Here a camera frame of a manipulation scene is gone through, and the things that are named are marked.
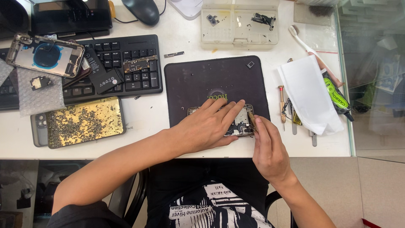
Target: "bubble wrap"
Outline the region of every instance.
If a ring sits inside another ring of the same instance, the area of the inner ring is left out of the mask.
[[[14,69],[14,67],[8,65],[4,60],[0,58],[0,86],[6,80],[10,72]]]
[[[62,94],[62,78],[60,76],[21,67],[17,68],[17,73],[21,117],[65,107]],[[43,76],[49,78],[53,85],[33,91],[30,80]]]

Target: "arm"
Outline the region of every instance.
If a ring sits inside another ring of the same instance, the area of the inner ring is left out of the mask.
[[[56,189],[52,214],[62,207],[88,205],[102,200],[135,173],[186,153],[194,153],[237,140],[224,137],[242,110],[244,100],[208,99],[178,125],[138,142],[113,150],[63,180]]]
[[[300,228],[336,228],[292,171],[276,126],[264,117],[255,117],[258,132],[255,132],[253,162],[290,207],[297,225]]]

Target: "mouse pad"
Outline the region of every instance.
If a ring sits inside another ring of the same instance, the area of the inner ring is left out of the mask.
[[[170,63],[164,67],[164,75],[170,127],[187,116],[188,108],[199,107],[208,98],[223,97],[228,103],[244,99],[255,114],[270,119],[257,56]]]

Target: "glue tube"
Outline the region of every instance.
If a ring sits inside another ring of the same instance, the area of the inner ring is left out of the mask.
[[[332,99],[332,104],[338,114],[345,115],[351,122],[354,121],[353,117],[350,115],[350,110],[352,109],[349,102],[346,101],[343,94],[339,91],[336,85],[332,82],[330,75],[326,69],[321,70],[322,77],[324,78],[326,89],[328,90],[329,96]]]

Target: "screwdriver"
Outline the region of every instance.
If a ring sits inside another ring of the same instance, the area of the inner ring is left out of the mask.
[[[283,130],[286,131],[286,127],[285,127],[285,123],[286,123],[286,115],[283,113],[283,108],[284,108],[284,96],[283,96],[283,88],[284,86],[278,86],[278,88],[280,89],[280,107],[281,107],[281,121],[283,122]]]

